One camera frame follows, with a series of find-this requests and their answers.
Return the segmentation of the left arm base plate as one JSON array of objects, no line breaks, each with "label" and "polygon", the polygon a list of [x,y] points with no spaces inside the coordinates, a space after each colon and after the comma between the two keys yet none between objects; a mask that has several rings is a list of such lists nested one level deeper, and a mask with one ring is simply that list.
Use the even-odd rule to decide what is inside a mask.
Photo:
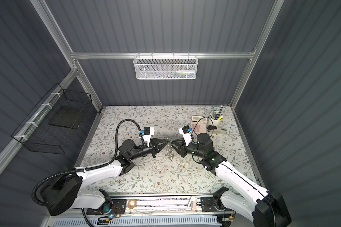
[{"label": "left arm base plate", "polygon": [[87,215],[122,215],[125,214],[127,208],[126,199],[114,199],[111,202],[106,201],[104,205],[101,205],[99,209],[94,210],[88,208]]}]

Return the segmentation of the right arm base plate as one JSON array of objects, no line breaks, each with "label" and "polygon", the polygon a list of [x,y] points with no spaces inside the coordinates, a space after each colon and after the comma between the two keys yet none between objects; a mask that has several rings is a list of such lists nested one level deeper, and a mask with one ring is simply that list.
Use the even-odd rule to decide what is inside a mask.
[{"label": "right arm base plate", "polygon": [[199,205],[203,212],[234,212],[234,210],[228,209],[228,208],[217,208],[213,197],[201,197],[200,202],[197,202],[197,205]]}]

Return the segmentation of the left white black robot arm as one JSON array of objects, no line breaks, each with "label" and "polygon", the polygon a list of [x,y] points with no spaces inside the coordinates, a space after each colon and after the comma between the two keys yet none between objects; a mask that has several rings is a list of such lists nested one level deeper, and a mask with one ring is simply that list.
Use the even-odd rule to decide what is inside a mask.
[{"label": "left white black robot arm", "polygon": [[119,147],[119,155],[111,164],[99,168],[91,166],[74,173],[62,174],[48,180],[40,191],[43,202],[51,216],[57,216],[71,209],[93,209],[101,214],[114,211],[109,194],[99,189],[85,190],[85,187],[109,177],[128,173],[134,166],[134,159],[152,155],[155,157],[170,141],[168,139],[150,139],[144,145],[137,146],[133,140],[125,140]]}]

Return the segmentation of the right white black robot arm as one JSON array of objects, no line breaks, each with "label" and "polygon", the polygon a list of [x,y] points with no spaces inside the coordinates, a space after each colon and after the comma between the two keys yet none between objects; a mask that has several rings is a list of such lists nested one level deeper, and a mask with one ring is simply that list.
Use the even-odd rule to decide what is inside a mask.
[{"label": "right white black robot arm", "polygon": [[217,190],[213,199],[218,210],[231,209],[256,227],[287,227],[292,222],[283,196],[257,185],[234,168],[215,150],[207,133],[199,134],[196,143],[185,134],[182,139],[172,141],[171,145],[182,157],[188,154],[199,157],[206,171],[224,180],[239,193],[235,195],[226,187]]}]

